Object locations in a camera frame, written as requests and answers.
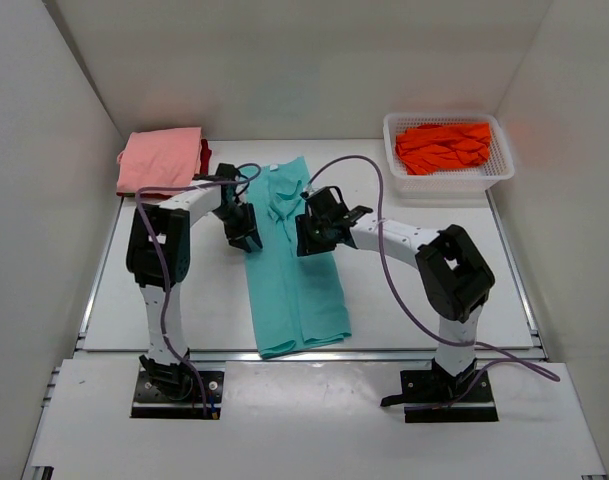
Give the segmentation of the teal t shirt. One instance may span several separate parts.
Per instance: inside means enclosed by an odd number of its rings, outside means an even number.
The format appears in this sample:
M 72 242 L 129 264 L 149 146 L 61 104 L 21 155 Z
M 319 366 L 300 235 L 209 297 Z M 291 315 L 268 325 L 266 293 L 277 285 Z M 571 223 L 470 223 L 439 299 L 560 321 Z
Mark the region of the teal t shirt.
M 263 248 L 245 259 L 253 331 L 259 355 L 280 357 L 352 336 L 334 257 L 299 257 L 295 219 L 310 180 L 298 157 L 262 169 L 246 198 L 255 211 Z

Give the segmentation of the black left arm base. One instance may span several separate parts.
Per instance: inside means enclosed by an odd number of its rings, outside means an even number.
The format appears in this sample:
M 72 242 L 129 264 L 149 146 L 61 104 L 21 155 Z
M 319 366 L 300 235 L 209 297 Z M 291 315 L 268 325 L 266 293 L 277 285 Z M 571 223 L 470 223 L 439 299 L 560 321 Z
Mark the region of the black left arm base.
M 219 420 L 224 393 L 223 370 L 200 370 L 204 390 L 184 364 L 161 365 L 145 355 L 133 392 L 135 419 Z

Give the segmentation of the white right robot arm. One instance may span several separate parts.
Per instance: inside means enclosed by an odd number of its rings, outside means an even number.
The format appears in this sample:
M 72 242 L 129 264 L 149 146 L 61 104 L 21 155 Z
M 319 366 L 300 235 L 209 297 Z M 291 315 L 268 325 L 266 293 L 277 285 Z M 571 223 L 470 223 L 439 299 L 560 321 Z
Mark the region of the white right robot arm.
M 476 375 L 479 316 L 495 277 L 466 230 L 458 225 L 443 230 L 415 227 L 387 220 L 365 206 L 337 207 L 329 214 L 307 206 L 295 225 L 300 256 L 331 252 L 339 245 L 378 253 L 394 299 L 438 343 L 431 365 L 433 391 L 444 403 L 468 394 Z M 439 316 L 436 333 L 403 305 L 387 264 L 390 258 L 418 272 L 428 303 Z

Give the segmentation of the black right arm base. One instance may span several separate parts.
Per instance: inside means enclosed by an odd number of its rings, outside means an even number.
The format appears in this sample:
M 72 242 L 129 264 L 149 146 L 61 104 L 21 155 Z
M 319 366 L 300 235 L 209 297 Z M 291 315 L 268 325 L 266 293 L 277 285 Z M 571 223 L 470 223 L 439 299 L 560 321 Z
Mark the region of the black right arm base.
M 381 408 L 402 406 L 407 424 L 494 423 L 499 421 L 487 372 L 476 370 L 454 392 L 432 370 L 402 370 L 400 392 L 380 400 Z

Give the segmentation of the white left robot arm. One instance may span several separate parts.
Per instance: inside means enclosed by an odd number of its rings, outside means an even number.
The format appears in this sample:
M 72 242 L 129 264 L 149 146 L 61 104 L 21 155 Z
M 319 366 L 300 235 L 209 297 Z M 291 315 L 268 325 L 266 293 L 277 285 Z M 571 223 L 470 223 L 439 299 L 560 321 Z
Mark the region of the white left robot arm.
M 208 215 L 223 225 L 228 244 L 246 253 L 262 249 L 254 207 L 245 199 L 261 167 L 221 164 L 186 187 L 147 186 L 135 193 L 126 268 L 143 297 L 148 353 L 140 358 L 149 381 L 174 401 L 197 394 L 203 377 L 190 361 L 181 318 L 181 286 L 190 269 L 192 227 Z

